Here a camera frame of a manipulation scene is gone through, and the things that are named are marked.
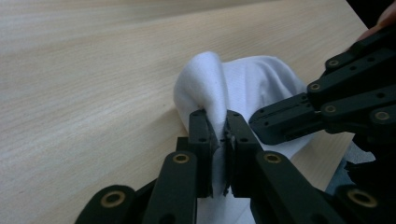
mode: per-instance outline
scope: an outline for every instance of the wood grain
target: wood grain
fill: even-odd
[[[193,55],[275,55],[308,83],[364,30],[343,0],[0,1],[1,223],[72,223],[154,179],[186,135],[172,91]],[[293,162],[324,189],[349,140]]]

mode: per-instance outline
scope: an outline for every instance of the white cloth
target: white cloth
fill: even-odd
[[[243,115],[246,121],[260,108],[305,91],[305,84],[278,58],[255,56],[223,63],[214,52],[192,58],[177,79],[174,101],[186,129],[189,115],[205,109],[217,138],[223,138],[227,109]],[[310,137],[299,138],[264,150],[291,158]],[[213,199],[198,201],[197,223],[254,223],[249,199],[220,196],[224,188],[223,148],[213,158]]]

